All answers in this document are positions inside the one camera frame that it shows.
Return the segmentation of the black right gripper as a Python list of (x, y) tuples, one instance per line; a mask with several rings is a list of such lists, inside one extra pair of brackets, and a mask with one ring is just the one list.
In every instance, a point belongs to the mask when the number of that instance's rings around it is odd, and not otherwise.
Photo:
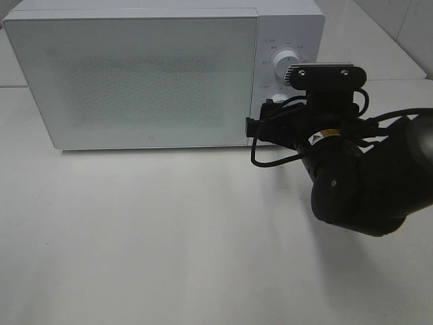
[(254, 136), (260, 129), (258, 146), (276, 144), (297, 151), (304, 158), (313, 159), (318, 155), (344, 154), (357, 157), (359, 148), (347, 139), (341, 139), (340, 129), (344, 123), (356, 120), (359, 106), (355, 103), (349, 109), (319, 111), (307, 102), (266, 99), (260, 108), (260, 118), (267, 121), (245, 118), (245, 134), (248, 145), (252, 146)]

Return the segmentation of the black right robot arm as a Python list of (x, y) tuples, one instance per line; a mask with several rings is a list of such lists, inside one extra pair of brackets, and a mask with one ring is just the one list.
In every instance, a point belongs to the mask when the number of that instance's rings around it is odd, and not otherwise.
[(326, 105), (303, 96), (288, 105), (267, 100), (258, 119), (246, 119), (246, 135), (295, 151), (252, 163), (270, 168), (301, 161), (313, 183), (313, 214), (328, 224), (380, 237), (432, 204), (429, 108), (361, 119), (354, 104)]

